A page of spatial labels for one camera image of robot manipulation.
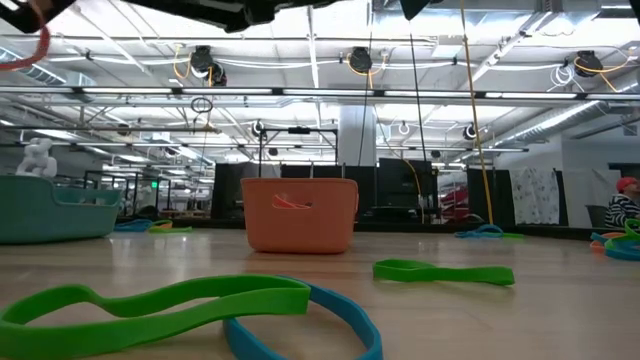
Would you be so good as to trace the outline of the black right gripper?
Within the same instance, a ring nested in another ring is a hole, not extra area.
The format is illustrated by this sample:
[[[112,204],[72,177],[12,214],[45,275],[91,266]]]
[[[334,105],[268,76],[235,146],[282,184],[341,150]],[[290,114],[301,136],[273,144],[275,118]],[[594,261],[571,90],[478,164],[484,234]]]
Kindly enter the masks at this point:
[[[226,33],[268,24],[285,9],[323,8],[338,0],[127,0],[129,3],[210,24]]]

